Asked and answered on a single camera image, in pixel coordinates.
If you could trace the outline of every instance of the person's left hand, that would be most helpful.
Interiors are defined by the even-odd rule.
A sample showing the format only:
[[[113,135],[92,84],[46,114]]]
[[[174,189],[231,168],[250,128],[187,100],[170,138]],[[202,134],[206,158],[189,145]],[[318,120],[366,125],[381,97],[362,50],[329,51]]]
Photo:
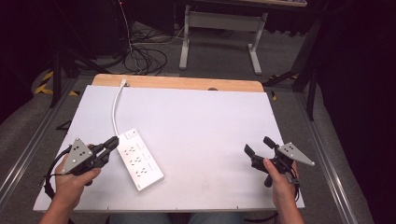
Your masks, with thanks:
[[[55,174],[60,174],[66,162],[68,154],[62,162],[55,168]],[[82,175],[56,175],[56,193],[53,201],[72,211],[79,203],[79,198],[84,190],[84,186],[95,179],[101,170],[95,168]]]

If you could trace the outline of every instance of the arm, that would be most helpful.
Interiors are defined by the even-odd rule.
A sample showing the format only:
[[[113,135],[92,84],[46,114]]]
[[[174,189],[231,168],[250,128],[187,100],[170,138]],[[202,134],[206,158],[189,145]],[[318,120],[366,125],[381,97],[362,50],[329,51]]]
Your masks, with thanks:
[[[273,179],[273,200],[279,213],[280,223],[304,223],[303,217],[294,201],[294,185],[290,184],[286,177],[282,176],[268,159],[264,159],[264,166]]]
[[[66,155],[62,162],[55,168],[55,174],[60,174]],[[84,186],[100,174],[100,169],[92,169],[83,175],[56,175],[56,193],[46,214],[41,218],[40,224],[67,223],[73,209],[78,205]]]

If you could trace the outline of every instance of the power strip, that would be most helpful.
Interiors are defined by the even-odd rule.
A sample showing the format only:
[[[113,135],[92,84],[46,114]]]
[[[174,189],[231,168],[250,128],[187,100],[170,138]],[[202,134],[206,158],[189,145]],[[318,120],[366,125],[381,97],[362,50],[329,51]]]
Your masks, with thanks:
[[[136,129],[122,133],[119,139],[118,151],[137,190],[145,189],[163,178],[163,172]]]

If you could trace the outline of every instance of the jeans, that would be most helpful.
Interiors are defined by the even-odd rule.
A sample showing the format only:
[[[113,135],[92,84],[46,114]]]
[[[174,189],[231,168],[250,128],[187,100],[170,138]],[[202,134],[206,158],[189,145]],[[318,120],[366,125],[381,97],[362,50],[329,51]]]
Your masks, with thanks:
[[[192,213],[189,224],[242,224],[244,213]],[[110,224],[172,224],[166,213],[113,214]]]

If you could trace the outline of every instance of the table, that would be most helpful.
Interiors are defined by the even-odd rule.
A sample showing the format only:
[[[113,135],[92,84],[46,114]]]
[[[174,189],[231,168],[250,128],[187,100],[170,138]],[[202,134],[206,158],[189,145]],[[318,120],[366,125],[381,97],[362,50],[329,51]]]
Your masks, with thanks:
[[[102,173],[84,190],[75,211],[276,209],[272,190],[263,186],[266,175],[250,167],[243,150],[249,144],[258,154],[272,158],[274,152],[264,149],[263,137],[283,143],[259,82],[98,75],[84,92],[61,150],[77,137],[86,144],[99,144],[113,134],[110,105],[122,78],[132,88],[120,94],[118,129],[120,133],[132,128],[139,131],[164,179],[137,191],[115,150]],[[208,88],[224,91],[203,91]],[[42,190],[34,210],[45,211],[49,204]],[[302,197],[297,205],[304,207]]]
[[[209,1],[209,2],[228,2],[229,4],[238,1]],[[254,3],[270,6],[284,6],[284,7],[305,7],[306,2],[289,2],[282,0],[240,0],[242,3]],[[184,37],[181,49],[179,68],[185,70],[187,68],[187,60],[189,55],[189,29],[190,27],[202,27],[212,29],[226,29],[235,31],[256,32],[253,44],[248,44],[247,49],[250,55],[250,60],[253,64],[254,72],[256,75],[262,73],[259,59],[257,58],[256,49],[262,36],[268,13],[263,12],[259,17],[247,17],[236,15],[224,15],[217,13],[205,13],[190,11],[191,6],[186,5],[185,18],[184,18]]]

